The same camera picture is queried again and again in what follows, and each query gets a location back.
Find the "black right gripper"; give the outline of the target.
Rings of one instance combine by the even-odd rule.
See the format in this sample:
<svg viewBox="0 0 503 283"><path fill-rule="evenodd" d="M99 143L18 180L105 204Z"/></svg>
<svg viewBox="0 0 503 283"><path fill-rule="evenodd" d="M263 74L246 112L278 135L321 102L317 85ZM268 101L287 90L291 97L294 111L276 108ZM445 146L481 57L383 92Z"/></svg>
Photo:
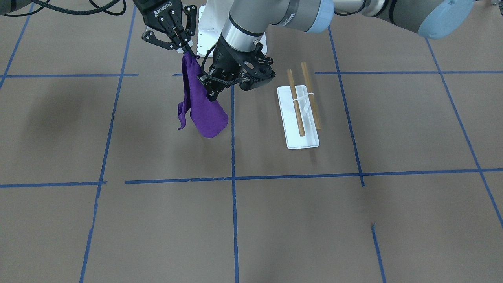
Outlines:
<svg viewBox="0 0 503 283"><path fill-rule="evenodd" d="M145 23L143 41L196 58L192 50L198 12L196 5L184 5L181 0L135 0L134 4ZM154 33L171 34L171 29L174 34L170 36L170 41L162 41Z"/></svg>

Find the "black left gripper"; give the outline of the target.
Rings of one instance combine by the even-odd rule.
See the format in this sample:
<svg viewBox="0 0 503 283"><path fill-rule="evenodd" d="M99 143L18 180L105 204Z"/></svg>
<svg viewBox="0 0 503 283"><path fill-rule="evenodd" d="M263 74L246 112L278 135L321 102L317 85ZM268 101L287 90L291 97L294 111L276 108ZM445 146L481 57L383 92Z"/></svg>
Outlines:
<svg viewBox="0 0 503 283"><path fill-rule="evenodd" d="M200 82L208 92L206 97L210 102L216 101L218 95L231 86L231 81L240 79L240 76L244 74L237 59L238 54L246 52L233 48L222 35L219 36L214 47L212 65L208 72L203 71L199 75Z"/></svg>

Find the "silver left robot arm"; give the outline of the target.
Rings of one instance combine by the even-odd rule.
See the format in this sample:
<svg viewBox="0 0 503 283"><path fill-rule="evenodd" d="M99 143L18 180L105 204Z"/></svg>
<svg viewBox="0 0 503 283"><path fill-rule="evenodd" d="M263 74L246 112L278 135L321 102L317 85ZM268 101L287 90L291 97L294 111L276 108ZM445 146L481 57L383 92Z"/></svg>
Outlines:
<svg viewBox="0 0 503 283"><path fill-rule="evenodd" d="M204 15L213 12L218 40L210 49L213 63L199 77L209 101L239 84L248 91L275 77L262 53L269 26L320 33L334 16L376 17L429 39L444 38L470 14L472 0L209 0Z"/></svg>

